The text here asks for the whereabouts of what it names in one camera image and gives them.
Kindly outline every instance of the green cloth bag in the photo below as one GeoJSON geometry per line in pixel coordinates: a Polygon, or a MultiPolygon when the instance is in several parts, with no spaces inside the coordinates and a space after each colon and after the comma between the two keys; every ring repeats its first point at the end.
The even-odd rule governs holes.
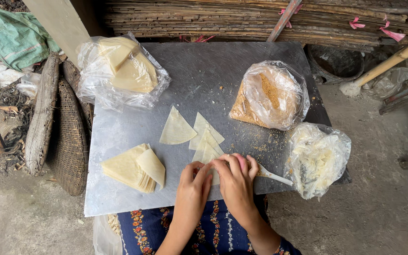
{"type": "Polygon", "coordinates": [[[61,50],[34,15],[0,9],[0,58],[7,66],[21,72],[47,59],[48,49],[61,50]]]}

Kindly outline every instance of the metal table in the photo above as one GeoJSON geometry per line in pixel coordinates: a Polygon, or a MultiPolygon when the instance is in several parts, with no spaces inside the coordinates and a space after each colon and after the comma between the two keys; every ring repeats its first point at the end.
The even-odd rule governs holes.
{"type": "MultiPolygon", "coordinates": [[[[124,108],[123,113],[95,106],[93,135],[89,153],[85,216],[127,212],[174,205],[182,169],[195,151],[189,143],[159,143],[163,126],[174,105],[193,126],[196,112],[226,138],[220,144],[224,152],[250,154],[268,171],[283,176],[289,154],[289,132],[244,123],[229,117],[246,70],[264,60],[281,60],[306,79],[311,107],[305,121],[330,126],[319,91],[314,84],[308,61],[298,42],[234,43],[143,43],[149,53],[169,73],[173,81],[151,109],[124,108]],[[166,168],[166,185],[144,194],[103,175],[99,163],[141,143],[150,143],[166,168]]],[[[346,171],[336,183],[349,183],[346,171]]],[[[291,190],[275,180],[257,177],[256,194],[291,190]]],[[[209,200],[222,199],[219,185],[212,186],[209,200]]]]}

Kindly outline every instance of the concrete floor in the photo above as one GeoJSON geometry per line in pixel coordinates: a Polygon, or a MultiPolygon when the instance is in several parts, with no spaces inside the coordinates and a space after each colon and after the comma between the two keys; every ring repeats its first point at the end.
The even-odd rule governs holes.
{"type": "MultiPolygon", "coordinates": [[[[333,126],[352,139],[353,182],[331,186],[320,202],[269,194],[273,228],[303,254],[408,254],[408,171],[397,163],[408,159],[408,107],[380,116],[381,102],[368,96],[348,98],[332,85],[319,90],[333,126]]],[[[46,182],[51,176],[7,173],[3,165],[0,254],[94,254],[84,195],[71,197],[46,182]]]]}

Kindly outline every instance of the black bucket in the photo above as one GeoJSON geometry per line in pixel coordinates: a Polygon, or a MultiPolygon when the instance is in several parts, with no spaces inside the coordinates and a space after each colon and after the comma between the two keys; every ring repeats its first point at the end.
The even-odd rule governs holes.
{"type": "Polygon", "coordinates": [[[308,45],[311,71],[324,82],[351,81],[358,78],[365,68],[359,51],[338,49],[321,45],[308,45]]]}

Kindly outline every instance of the spoon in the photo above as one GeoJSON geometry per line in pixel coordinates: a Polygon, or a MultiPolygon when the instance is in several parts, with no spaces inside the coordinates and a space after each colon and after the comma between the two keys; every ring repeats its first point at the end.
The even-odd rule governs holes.
{"type": "Polygon", "coordinates": [[[279,181],[279,182],[281,182],[281,183],[285,183],[285,184],[287,184],[287,185],[289,185],[289,186],[294,185],[294,182],[293,182],[293,181],[288,180],[288,179],[286,179],[286,178],[283,178],[283,177],[281,177],[281,176],[278,176],[278,175],[276,175],[276,174],[272,174],[272,173],[270,173],[269,171],[267,171],[267,169],[265,169],[265,167],[263,167],[261,164],[258,163],[258,165],[259,165],[259,172],[258,172],[258,174],[257,174],[258,176],[263,176],[263,177],[271,178],[271,179],[277,180],[277,181],[279,181]]]}

